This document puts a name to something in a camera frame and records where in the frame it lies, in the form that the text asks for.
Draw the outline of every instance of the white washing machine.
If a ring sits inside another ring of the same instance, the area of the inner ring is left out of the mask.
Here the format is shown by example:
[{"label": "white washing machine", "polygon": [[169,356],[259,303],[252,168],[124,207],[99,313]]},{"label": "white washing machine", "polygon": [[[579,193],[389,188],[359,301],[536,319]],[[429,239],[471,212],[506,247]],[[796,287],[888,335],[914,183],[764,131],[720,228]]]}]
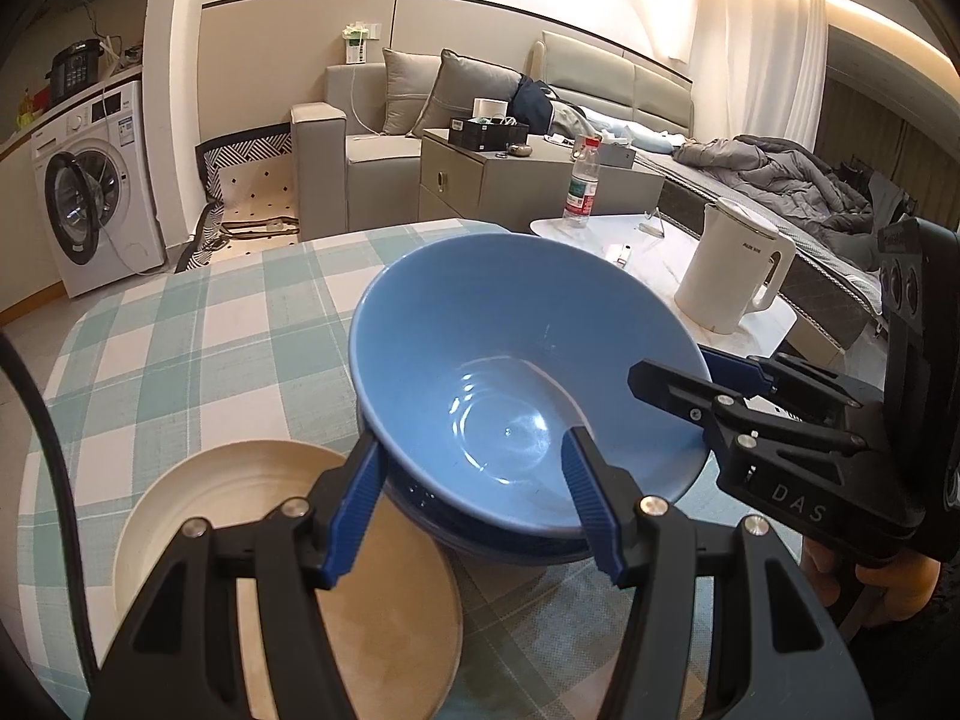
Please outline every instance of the white washing machine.
[{"label": "white washing machine", "polygon": [[47,122],[31,146],[41,213],[71,298],[163,264],[139,80]]}]

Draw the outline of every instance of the human hand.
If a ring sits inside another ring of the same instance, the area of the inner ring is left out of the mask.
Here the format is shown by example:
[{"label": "human hand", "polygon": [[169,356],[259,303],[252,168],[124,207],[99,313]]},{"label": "human hand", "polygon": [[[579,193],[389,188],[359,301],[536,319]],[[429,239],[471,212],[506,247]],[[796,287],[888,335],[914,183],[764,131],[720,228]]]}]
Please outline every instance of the human hand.
[{"label": "human hand", "polygon": [[[837,565],[836,553],[809,538],[803,539],[800,568],[825,607],[831,607],[840,598],[840,584],[833,576]],[[863,584],[886,589],[882,602],[864,623],[872,628],[908,620],[925,607],[940,579],[940,564],[932,557],[904,549],[894,562],[883,568],[858,565],[856,578]]]}]

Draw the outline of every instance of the bed headboard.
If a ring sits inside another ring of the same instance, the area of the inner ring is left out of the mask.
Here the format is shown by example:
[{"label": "bed headboard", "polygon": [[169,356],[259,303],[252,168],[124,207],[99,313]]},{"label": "bed headboard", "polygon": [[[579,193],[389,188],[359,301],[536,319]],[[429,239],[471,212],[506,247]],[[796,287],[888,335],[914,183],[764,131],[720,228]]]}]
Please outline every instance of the bed headboard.
[{"label": "bed headboard", "polygon": [[683,135],[693,127],[689,81],[565,35],[544,31],[534,43],[530,74],[564,100],[607,116]]}]

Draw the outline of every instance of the green and white tablecloth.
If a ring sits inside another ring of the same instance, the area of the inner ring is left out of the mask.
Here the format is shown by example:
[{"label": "green and white tablecloth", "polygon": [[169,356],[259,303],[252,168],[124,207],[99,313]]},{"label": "green and white tablecloth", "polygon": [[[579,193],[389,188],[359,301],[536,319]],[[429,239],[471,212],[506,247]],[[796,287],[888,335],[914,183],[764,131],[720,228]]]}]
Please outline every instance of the green and white tablecloth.
[{"label": "green and white tablecloth", "polygon": [[[116,627],[110,572],[144,490],[188,455],[267,437],[347,452],[356,439],[347,334],[373,276],[430,240],[497,230],[447,220],[352,233],[159,278],[105,298],[73,328],[47,386],[77,499],[94,643]],[[714,464],[680,503],[737,522]],[[792,536],[792,546],[797,540]],[[587,720],[606,690],[632,596],[592,562],[546,571],[451,556],[464,606],[460,670],[440,718]],[[46,467],[32,444],[18,523],[18,571],[32,668],[80,720],[86,690],[67,608]],[[686,714],[709,655],[698,594]]]}]

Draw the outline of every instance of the bottle label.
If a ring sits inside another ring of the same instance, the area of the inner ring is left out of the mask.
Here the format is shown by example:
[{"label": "bottle label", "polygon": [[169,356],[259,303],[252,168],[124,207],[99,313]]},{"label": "bottle label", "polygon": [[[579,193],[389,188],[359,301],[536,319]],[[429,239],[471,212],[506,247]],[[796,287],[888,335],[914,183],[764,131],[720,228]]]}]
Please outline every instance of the bottle label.
[{"label": "bottle label", "polygon": [[566,210],[586,217],[593,209],[594,194],[597,194],[596,181],[584,181],[582,178],[572,176],[570,189],[566,193]]}]

